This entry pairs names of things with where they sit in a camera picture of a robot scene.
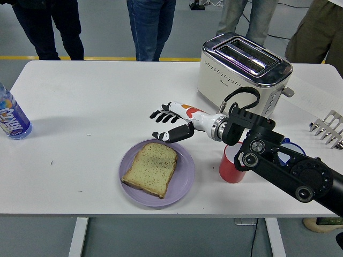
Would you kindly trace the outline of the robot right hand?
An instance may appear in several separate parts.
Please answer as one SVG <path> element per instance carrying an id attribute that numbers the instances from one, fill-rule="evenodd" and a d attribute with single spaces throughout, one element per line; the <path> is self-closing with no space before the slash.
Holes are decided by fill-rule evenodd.
<path id="1" fill-rule="evenodd" d="M 188 139 L 194 135 L 195 130 L 206 132 L 209 138 L 221 141 L 219 130 L 228 120 L 223 114 L 210 115 L 198 108 L 179 102 L 169 102 L 150 115 L 150 119 L 158 122 L 175 123 L 178 119 L 186 121 L 184 125 L 178 126 L 167 132 L 153 132 L 152 136 L 165 143 L 175 143 Z"/>

